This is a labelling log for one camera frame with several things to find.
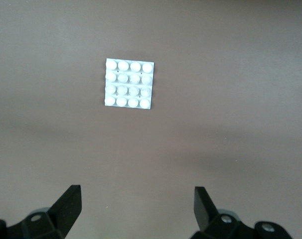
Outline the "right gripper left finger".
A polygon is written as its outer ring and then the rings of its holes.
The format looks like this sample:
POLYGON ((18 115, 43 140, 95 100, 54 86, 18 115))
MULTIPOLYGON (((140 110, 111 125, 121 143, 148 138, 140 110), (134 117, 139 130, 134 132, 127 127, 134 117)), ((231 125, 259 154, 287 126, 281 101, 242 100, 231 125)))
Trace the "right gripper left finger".
POLYGON ((34 210, 15 225, 0 219, 0 239, 64 239, 81 211, 81 186, 71 185, 50 208, 34 210))

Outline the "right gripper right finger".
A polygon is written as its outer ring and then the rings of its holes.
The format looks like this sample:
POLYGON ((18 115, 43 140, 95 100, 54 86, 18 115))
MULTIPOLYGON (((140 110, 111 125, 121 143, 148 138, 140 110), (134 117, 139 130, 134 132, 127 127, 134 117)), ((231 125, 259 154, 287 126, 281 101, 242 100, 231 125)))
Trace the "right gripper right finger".
POLYGON ((199 231, 192 236, 193 239, 290 239, 292 237, 276 223, 259 221, 251 228, 233 214, 219 212, 205 187, 195 187, 193 209, 199 226, 199 231))

